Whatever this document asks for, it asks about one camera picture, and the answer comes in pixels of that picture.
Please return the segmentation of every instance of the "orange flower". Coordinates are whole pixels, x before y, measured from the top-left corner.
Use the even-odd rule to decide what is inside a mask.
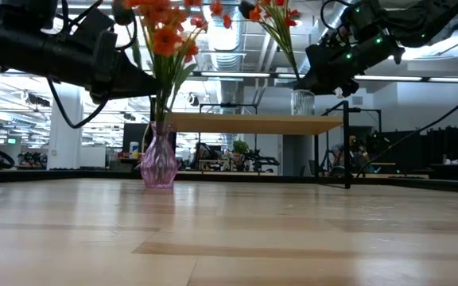
[[[208,23],[203,16],[193,16],[190,18],[190,25],[194,25],[196,28],[201,28],[204,31],[208,31]]]
[[[140,5],[139,13],[144,17],[142,24],[147,26],[155,26],[157,24],[157,18],[153,12],[153,7],[150,5]]]
[[[153,34],[153,52],[160,56],[173,56],[177,42],[181,42],[181,37],[176,29],[168,25],[163,26]]]
[[[222,2],[220,0],[213,0],[210,10],[212,11],[212,16],[222,16]]]
[[[298,16],[298,15],[300,15],[300,12],[298,12],[298,10],[293,10],[293,11],[289,12],[289,16],[291,16],[291,17],[295,17],[295,16]]]
[[[199,53],[199,49],[197,48],[196,43],[192,41],[187,41],[185,45],[186,51],[184,56],[184,62],[188,63],[192,61],[193,57]]]
[[[296,22],[294,20],[291,20],[291,18],[286,18],[285,19],[285,24],[288,26],[288,27],[294,27],[296,26]]]
[[[153,15],[158,21],[164,21],[170,13],[170,0],[155,0],[153,5]]]
[[[259,21],[261,20],[261,8],[256,6],[249,14],[251,21]]]
[[[180,10],[180,7],[176,7],[165,13],[165,18],[163,19],[162,23],[164,23],[164,25],[171,25],[182,31],[183,27],[181,26],[181,23],[186,21],[187,17],[188,15],[186,12]]]
[[[184,5],[187,7],[202,6],[203,0],[184,0]]]
[[[126,8],[132,8],[132,7],[136,7],[136,6],[142,5],[143,4],[142,2],[143,2],[143,0],[124,0],[123,1],[123,6],[126,7]]]
[[[229,15],[223,15],[223,26],[229,29],[232,26],[232,19]]]

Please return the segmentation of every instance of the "shelf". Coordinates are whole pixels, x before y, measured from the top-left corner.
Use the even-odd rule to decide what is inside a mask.
[[[175,113],[176,132],[317,135],[342,125],[342,117]]]

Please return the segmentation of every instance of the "vase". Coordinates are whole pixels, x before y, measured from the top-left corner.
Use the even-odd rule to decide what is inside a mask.
[[[178,170],[173,147],[169,143],[172,126],[151,122],[153,140],[141,162],[141,176],[146,188],[171,188]]]
[[[291,92],[291,115],[314,115],[315,95],[307,90],[295,90]]]

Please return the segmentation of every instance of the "potted plant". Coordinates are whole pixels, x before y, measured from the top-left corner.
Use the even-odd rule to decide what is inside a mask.
[[[185,0],[185,6],[202,6],[201,0]],[[201,16],[190,18],[195,28],[185,32],[182,24],[189,15],[179,7],[173,8],[171,0],[125,0],[126,9],[134,9],[144,34],[146,48],[151,59],[153,76],[161,89],[157,91],[155,103],[151,106],[155,115],[149,125],[153,140],[148,146],[141,162],[141,174],[147,187],[172,187],[177,173],[177,160],[173,147],[169,144],[169,115],[181,84],[196,68],[192,59],[197,55],[196,39],[208,30],[208,23]],[[211,5],[212,16],[221,16],[222,5],[214,1]],[[134,61],[141,64],[140,45],[132,46]]]
[[[235,160],[236,169],[243,170],[243,155],[248,152],[248,144],[245,141],[237,140],[233,142],[233,155]]]

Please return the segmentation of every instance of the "person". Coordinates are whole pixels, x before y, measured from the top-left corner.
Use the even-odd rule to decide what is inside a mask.
[[[330,149],[335,154],[333,165],[344,166],[344,143],[333,145]],[[355,135],[349,136],[349,150],[352,158],[351,165],[361,168],[369,161],[367,148],[362,141],[356,139]]]

